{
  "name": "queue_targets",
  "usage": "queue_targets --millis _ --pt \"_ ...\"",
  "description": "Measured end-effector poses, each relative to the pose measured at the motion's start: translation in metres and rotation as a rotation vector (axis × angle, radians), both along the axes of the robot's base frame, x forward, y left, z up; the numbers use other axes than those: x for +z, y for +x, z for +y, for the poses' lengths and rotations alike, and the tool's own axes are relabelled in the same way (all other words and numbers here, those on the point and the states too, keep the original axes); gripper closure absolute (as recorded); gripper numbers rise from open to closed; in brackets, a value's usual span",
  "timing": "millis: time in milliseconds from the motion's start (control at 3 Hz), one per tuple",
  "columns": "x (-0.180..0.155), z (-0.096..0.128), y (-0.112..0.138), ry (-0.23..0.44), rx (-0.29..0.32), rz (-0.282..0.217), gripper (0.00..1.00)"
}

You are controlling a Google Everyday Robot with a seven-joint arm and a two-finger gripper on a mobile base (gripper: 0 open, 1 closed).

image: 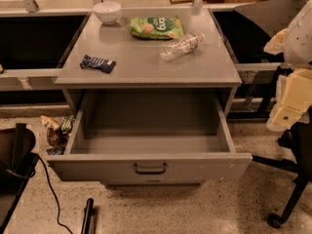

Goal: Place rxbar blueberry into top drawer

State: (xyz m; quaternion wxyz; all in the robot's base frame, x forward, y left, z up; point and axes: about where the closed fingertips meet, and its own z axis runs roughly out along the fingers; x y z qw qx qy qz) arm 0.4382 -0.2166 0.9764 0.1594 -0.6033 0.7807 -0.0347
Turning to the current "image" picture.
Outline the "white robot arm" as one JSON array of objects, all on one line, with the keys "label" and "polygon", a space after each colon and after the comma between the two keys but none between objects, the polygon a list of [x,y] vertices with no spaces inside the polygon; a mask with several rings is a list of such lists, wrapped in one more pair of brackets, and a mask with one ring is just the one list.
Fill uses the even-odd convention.
[{"label": "white robot arm", "polygon": [[279,75],[276,103],[266,127],[275,132],[288,130],[312,105],[312,1],[309,0],[289,26],[274,35],[263,48],[265,53],[282,53],[293,72]]}]

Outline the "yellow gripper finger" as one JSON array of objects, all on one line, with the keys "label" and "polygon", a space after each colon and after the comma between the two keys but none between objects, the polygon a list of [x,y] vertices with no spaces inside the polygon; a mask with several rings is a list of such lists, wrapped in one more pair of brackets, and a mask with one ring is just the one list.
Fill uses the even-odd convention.
[{"label": "yellow gripper finger", "polygon": [[274,132],[289,130],[312,105],[312,70],[296,69],[288,76],[280,75],[276,84],[276,103],[266,122]]},{"label": "yellow gripper finger", "polygon": [[284,51],[285,38],[288,30],[282,29],[277,34],[275,34],[269,42],[263,48],[263,51],[267,54],[278,55]]}]

